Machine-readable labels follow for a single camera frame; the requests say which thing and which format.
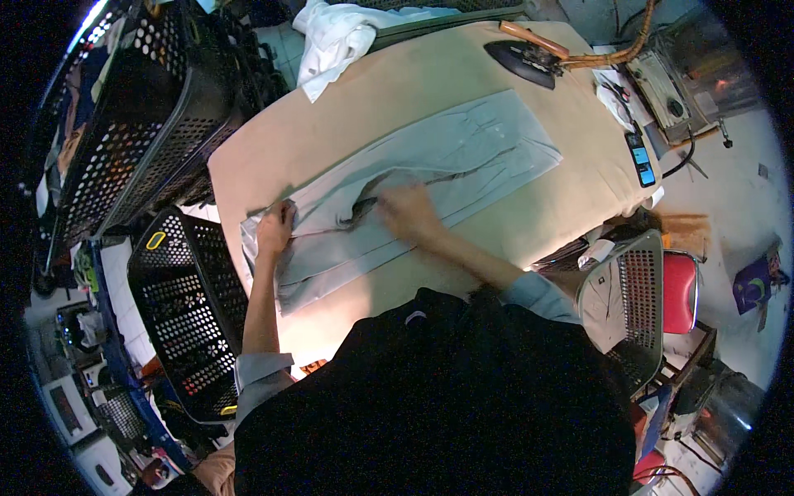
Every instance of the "folded clothes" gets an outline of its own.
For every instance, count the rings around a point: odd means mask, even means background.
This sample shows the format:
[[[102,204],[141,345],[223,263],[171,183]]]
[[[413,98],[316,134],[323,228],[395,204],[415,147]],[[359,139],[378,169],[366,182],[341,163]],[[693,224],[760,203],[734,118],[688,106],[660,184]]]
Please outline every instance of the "folded clothes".
[[[382,138],[293,193],[294,239],[277,271],[286,316],[408,251],[373,212],[384,188],[424,183],[452,226],[549,171],[562,160],[513,90],[437,113]],[[256,225],[241,223],[252,270]]]
[[[364,56],[378,29],[461,13],[441,7],[403,7],[399,11],[368,9],[352,3],[328,5],[308,0],[292,27],[306,35],[298,86],[314,103],[325,88]]]

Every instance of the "man's arm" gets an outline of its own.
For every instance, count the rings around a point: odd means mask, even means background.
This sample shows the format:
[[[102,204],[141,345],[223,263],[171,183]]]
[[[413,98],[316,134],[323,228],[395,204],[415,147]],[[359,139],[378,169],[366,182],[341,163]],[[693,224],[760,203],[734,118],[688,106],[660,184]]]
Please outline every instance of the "man's arm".
[[[463,268],[498,290],[509,289],[524,271],[452,234],[438,219],[424,186],[384,191],[379,210],[398,238]]]
[[[292,235],[294,215],[294,206],[287,202],[277,203],[256,228],[258,250],[245,314],[243,348],[234,364],[234,381],[239,393],[238,425],[253,409],[293,383],[292,377],[284,371],[293,364],[292,355],[279,353],[273,272]]]
[[[534,272],[524,272],[452,234],[438,219],[424,186],[384,191],[379,198],[379,210],[395,236],[501,290],[503,302],[523,306],[551,321],[581,323],[571,298],[549,280]]]
[[[276,298],[273,274],[281,252],[292,235],[295,208],[286,202],[274,205],[256,228],[258,252],[254,262],[254,279],[248,312],[243,328],[242,354],[278,353],[279,332],[276,328]]]

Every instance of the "ironing table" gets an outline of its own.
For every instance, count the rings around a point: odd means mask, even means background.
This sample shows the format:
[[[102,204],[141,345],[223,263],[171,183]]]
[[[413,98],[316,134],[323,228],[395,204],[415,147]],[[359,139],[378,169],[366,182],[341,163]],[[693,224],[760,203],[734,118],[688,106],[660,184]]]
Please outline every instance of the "ironing table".
[[[570,49],[592,53],[560,22],[519,23]],[[269,106],[210,158],[223,233],[242,276],[240,222],[304,186],[365,145],[412,122],[513,88],[564,159],[552,171],[453,227],[494,255],[527,267],[610,217],[632,213],[661,182],[641,188],[623,129],[598,100],[589,69],[567,72],[547,90],[520,79],[483,49],[509,38],[493,21],[445,29],[353,63],[316,103],[301,89]],[[411,251],[279,317],[282,352],[298,365],[331,359],[353,323],[401,305],[426,286],[465,296],[477,281]]]

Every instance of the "smartphone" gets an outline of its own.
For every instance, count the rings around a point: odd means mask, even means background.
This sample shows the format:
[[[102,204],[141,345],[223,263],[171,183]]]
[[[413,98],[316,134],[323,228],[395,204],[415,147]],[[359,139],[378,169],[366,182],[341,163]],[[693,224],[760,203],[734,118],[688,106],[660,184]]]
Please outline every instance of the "smartphone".
[[[648,150],[642,142],[642,135],[639,133],[626,133],[626,144],[631,150],[631,158],[634,160],[634,168],[637,169],[637,177],[640,179],[640,186],[647,188],[656,184],[656,176],[653,175],[653,168],[650,166]]]

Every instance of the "gray shirt sleeve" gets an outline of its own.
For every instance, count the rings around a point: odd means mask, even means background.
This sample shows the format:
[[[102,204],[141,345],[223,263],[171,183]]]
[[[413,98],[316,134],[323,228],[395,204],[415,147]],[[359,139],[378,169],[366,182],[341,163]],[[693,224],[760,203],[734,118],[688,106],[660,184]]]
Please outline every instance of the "gray shirt sleeve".
[[[503,304],[514,303],[550,321],[581,325],[571,298],[537,272],[527,272],[499,296]]]
[[[237,357],[234,382],[237,385],[235,422],[238,425],[257,406],[295,383],[284,370],[293,364],[291,353],[250,353]]]

